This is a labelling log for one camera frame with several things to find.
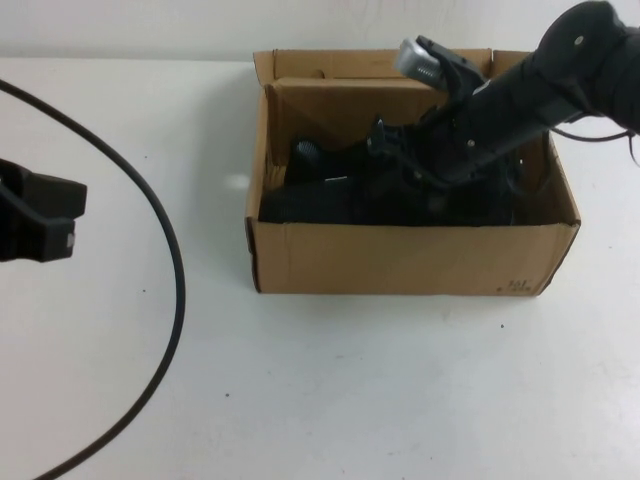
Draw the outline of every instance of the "black plastic part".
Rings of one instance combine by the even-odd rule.
[[[0,262],[68,258],[87,187],[0,160]]]
[[[563,14],[538,49],[413,134],[417,169],[455,186],[556,125],[605,115],[640,131],[640,36],[607,2]]]
[[[262,197],[260,221],[269,223],[367,223],[354,177],[285,186]]]
[[[482,86],[487,79],[473,62],[423,36],[416,39],[418,45],[440,62],[449,92],[449,102],[458,103]]]
[[[294,140],[291,143],[284,184],[298,185],[357,175],[369,166],[370,158],[365,142],[331,152],[312,140]]]

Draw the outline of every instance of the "open cardboard box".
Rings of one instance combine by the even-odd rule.
[[[361,140],[374,118],[410,123],[446,95],[393,69],[395,50],[286,51],[254,55],[263,92],[246,229],[256,289],[265,293],[540,294],[569,251],[580,216],[553,143],[551,177],[523,197],[508,227],[384,227],[270,224],[264,192],[282,184],[289,145],[303,135],[337,149]],[[459,50],[487,76],[526,54]],[[525,182],[544,169],[541,141],[520,151]]]

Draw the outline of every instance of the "white table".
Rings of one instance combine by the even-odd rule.
[[[261,296],[243,230],[252,65],[5,59],[0,78],[140,170],[187,268],[166,380],[65,478],[640,475],[640,170],[624,141],[558,139],[584,226],[540,298]],[[0,478],[13,480],[130,406],[164,351],[174,287],[158,223],[123,174],[4,95],[0,119],[1,158],[89,185],[71,260],[0,268]]]

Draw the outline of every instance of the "white surface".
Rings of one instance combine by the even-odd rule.
[[[638,24],[637,0],[611,0]],[[249,60],[273,48],[533,49],[577,0],[5,0],[0,54]]]
[[[640,476],[640,170],[624,142],[558,140],[584,227],[540,298],[260,296],[242,223],[250,64],[1,60],[0,78],[140,170],[187,267],[168,377],[66,478]],[[0,158],[89,185],[71,260],[0,268],[0,478],[13,480],[76,453],[130,406],[165,348],[174,295],[135,187],[2,95],[0,119]]]

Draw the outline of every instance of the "black wire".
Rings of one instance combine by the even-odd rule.
[[[638,160],[636,159],[636,154],[633,153],[633,135],[629,135],[629,153],[631,154],[633,163],[636,164],[636,167],[640,168],[640,163],[638,163]]]
[[[616,133],[615,135],[610,135],[608,137],[581,137],[579,135],[574,135],[573,133],[568,133],[559,128],[550,128],[553,133],[557,133],[558,135],[569,138],[571,140],[577,140],[578,142],[587,142],[587,143],[600,143],[600,142],[611,142],[613,140],[620,140],[621,138],[629,137],[632,138],[635,133],[631,130],[627,130],[625,132]]]
[[[91,145],[96,147],[102,153],[104,153],[110,160],[113,161],[120,169],[135,183],[147,198],[154,212],[156,213],[162,230],[167,238],[169,244],[169,251],[171,252],[171,259],[173,261],[173,269],[176,279],[176,311],[173,321],[173,329],[171,331],[171,337],[165,350],[165,353],[160,361],[160,365],[156,372],[151,377],[149,384],[143,390],[140,397],[135,401],[133,406],[118,420],[107,432],[100,436],[91,445],[69,458],[67,461],[61,463],[57,467],[49,470],[37,477],[35,480],[53,480],[59,478],[70,470],[74,469],[82,462],[90,458],[92,455],[104,448],[111,440],[117,437],[127,426],[133,421],[134,418],[140,413],[140,411],[147,404],[149,399],[153,396],[154,392],[162,382],[164,375],[171,365],[171,360],[180,342],[180,334],[182,333],[182,325],[184,323],[184,313],[186,306],[186,283],[184,266],[182,264],[182,255],[180,254],[180,247],[178,245],[178,239],[171,225],[171,221],[167,216],[160,200],[156,196],[155,192],[145,181],[144,178],[136,171],[129,162],[127,162],[118,152],[107,145],[103,140],[98,138],[95,134],[91,133],[85,127],[75,122],[71,118],[67,117],[64,113],[58,111],[51,105],[43,102],[37,97],[34,97],[30,93],[21,90],[20,88],[11,85],[3,80],[0,80],[0,91],[6,92],[15,98],[22,100],[23,102],[31,105],[32,107],[40,110],[45,115],[50,116],[57,122],[60,122],[65,127],[77,133],[84,138]]]

